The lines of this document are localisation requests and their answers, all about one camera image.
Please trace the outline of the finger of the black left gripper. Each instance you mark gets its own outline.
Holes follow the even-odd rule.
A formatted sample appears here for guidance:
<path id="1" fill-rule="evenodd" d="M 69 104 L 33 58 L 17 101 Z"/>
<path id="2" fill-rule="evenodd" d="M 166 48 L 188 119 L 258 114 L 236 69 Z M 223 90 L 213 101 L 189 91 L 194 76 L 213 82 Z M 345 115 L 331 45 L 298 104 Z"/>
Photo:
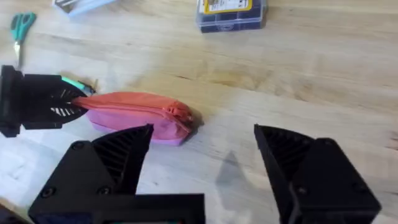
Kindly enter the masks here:
<path id="1" fill-rule="evenodd" d="M 88 110 L 66 103 L 57 105 L 35 105 L 22 114 L 25 129 L 61 129 L 66 123 L 85 115 Z"/>
<path id="2" fill-rule="evenodd" d="M 22 103 L 68 103 L 87 97 L 83 90 L 62 79 L 60 75 L 26 74 L 22 81 Z"/>

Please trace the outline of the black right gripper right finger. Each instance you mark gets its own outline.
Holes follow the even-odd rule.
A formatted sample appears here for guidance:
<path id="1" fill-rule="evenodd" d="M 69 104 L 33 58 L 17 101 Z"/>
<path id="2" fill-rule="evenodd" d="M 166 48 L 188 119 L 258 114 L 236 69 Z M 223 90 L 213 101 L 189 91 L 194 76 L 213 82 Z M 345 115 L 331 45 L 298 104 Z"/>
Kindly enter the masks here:
<path id="1" fill-rule="evenodd" d="M 338 143 L 254 125 L 281 224 L 372 223 L 382 209 Z"/>

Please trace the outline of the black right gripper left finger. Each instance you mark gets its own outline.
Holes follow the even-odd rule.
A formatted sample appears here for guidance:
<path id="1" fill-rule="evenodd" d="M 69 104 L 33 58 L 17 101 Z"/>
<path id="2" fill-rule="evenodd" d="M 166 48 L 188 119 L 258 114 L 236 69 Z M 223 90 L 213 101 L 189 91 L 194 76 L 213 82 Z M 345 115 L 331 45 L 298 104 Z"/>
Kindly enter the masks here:
<path id="1" fill-rule="evenodd" d="M 153 132 L 147 124 L 74 142 L 30 206 L 29 216 L 93 218 L 106 199 L 135 195 Z"/>

